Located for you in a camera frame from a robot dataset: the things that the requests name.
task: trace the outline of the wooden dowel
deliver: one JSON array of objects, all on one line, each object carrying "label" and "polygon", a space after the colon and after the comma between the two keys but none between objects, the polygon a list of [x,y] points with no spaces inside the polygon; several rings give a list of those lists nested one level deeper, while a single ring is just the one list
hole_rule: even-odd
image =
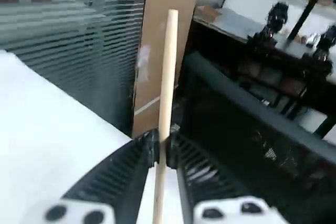
[{"label": "wooden dowel", "polygon": [[153,224],[162,223],[164,176],[166,169],[165,140],[170,134],[177,53],[178,11],[170,9],[164,41],[160,95],[159,139],[160,163],[156,167]]}]

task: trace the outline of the white tabletop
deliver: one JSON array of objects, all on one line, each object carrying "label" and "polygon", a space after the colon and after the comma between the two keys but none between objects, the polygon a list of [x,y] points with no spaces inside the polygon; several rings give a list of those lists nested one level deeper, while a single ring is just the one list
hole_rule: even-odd
[{"label": "white tabletop", "polygon": [[[0,52],[0,223],[17,224],[29,206],[61,197],[131,139],[62,90]],[[150,169],[138,223],[150,223]],[[168,169],[163,223],[182,224],[176,172]]]}]

